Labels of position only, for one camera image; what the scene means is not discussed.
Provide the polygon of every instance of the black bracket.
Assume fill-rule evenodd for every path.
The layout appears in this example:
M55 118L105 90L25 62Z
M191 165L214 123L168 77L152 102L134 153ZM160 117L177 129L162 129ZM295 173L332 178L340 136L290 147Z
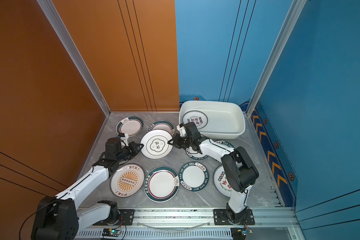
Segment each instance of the black bracket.
M134 209L119 209L120 216L123 217L123 226L131 226L133 219L135 217L135 210ZM106 219L99 221L94 226L104 226L107 225ZM115 222L113 226L117 227L120 225L120 221Z
M244 218L246 225L254 225L254 216L251 209L247 209L246 217ZM215 225L233 225L228 220L228 216L226 214L226 209L214 209L213 210L213 218L215 219Z

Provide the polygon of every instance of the white basin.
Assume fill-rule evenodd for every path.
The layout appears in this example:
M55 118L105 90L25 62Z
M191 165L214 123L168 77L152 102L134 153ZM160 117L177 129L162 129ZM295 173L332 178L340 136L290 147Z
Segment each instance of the white basin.
M199 132L214 139L235 139L245 131L243 111L235 103L187 101L180 108L179 124L189 121L197 122Z

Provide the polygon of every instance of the gray marble tabletop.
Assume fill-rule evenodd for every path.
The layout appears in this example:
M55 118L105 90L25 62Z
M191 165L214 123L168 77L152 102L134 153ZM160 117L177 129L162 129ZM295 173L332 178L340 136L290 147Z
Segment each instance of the gray marble tabletop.
M141 132L133 137L129 138L129 141L135 141L139 143L142 137L147 133L149 125L158 120L170 121L175 127L178 125L178 114L174 113L111 113L106 125L101 133L101 136L96 143L95 149L90 157L90 161L84 166L84 173L90 170L91 165L96 162L100 154L105 151L105 143L107 139L117 136L116 126L117 123L123 118L136 116L143 120L144 126ZM258 171L259 178L256 180L255 185L252 187L248 196L247 204L249 207L273 207L275 204L274 196L272 195L272 189L270 187L270 181L267 177L266 170L263 164L260 164L259 156L256 154L253 136L247 129L244 134L237 139L227 140L235 147L244 147L249 156L254 161ZM169 166L176 172L179 172L181 167L187 163L193 161L187 156L185 150L173 148L168 156L152 160L146 158L143 154L139 153L134 159L128 163L136 163L144 169L145 175L151 170L159 166ZM127 197L120 198L115 196L110 190L110 178L99 185L81 204L81 207L90 207L96 204L100 200L116 201L119 207L225 207L229 198L222 195L217 191L213 183L213 173L216 168L221 166L218 162L214 161L211 157L199 161L208 170L210 174L210 180L208 185L199 192L190 192L186 190L182 185L179 186L177 194L166 202L154 202L150 200L142 187L136 194Z

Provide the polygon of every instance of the orange wall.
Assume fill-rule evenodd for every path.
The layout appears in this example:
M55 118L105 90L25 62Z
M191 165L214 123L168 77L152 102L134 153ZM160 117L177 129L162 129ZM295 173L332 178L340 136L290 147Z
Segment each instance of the orange wall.
M178 110L174 0L53 0L112 111Z
M0 1L0 239L75 182L104 118L38 3Z

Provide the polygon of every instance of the yellow arrow marking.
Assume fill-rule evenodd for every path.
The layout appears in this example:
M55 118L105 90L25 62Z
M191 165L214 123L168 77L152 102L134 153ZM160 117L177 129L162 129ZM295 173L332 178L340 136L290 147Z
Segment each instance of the yellow arrow marking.
M269 162L269 156L270 156L270 155L271 155L271 156L274 156L274 157L276 157L276 156L275 156L275 154L274 154L273 152L271 152L271 151L268 151L268 157L267 157L267 158L268 158L268 162Z
M283 182L285 182L285 184L287 183L287 180L285 180L282 176L277 175L277 186L280 187L280 180L282 180Z
M255 119L255 118L259 118L259 117L258 117L258 116L253 116L253 124L254 124L254 119Z
M267 136L267 135L265 134L265 132L260 131L260 142L261 142L261 136L262 136L262 135Z
M278 164L276 164L275 162L273 162L272 163L272 172L273 172L273 174L275 174L275 167L277 167L278 169L281 170L281 167Z
M256 123L256 132L258 132L259 126L262 127L262 125L260 123Z

